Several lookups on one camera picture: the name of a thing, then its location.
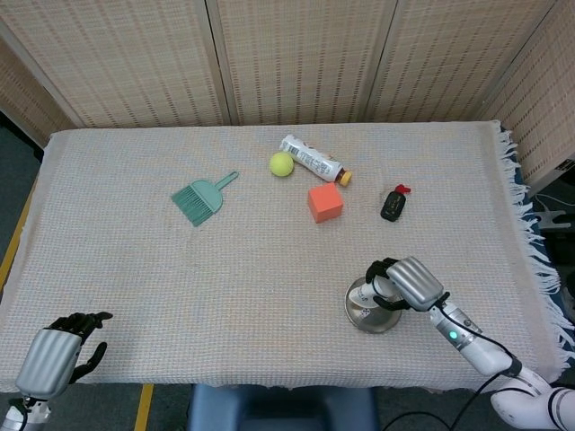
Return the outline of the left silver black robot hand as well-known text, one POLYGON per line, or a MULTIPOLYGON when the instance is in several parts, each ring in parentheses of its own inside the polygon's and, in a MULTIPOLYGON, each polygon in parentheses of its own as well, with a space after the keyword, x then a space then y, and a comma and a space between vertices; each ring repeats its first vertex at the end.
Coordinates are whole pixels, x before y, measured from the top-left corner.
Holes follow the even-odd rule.
POLYGON ((85 363, 79 365, 77 361, 86 340, 112 317, 109 312, 75 312, 41 329, 16 378, 19 392, 28 398, 51 400, 93 372, 106 353, 105 342, 97 346, 85 363))

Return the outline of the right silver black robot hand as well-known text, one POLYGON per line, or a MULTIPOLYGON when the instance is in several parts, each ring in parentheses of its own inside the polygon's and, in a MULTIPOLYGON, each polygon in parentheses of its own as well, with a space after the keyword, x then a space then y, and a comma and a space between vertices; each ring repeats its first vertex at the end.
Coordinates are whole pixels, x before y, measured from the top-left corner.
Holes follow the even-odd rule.
POLYGON ((414 257, 376 260, 368 267, 365 280, 374 291, 374 303, 388 311, 413 309, 427 312, 449 297, 439 281, 414 257), (400 296, 400 300, 388 300, 388 295, 376 287, 379 277, 394 286, 395 292, 391 296, 400 296))

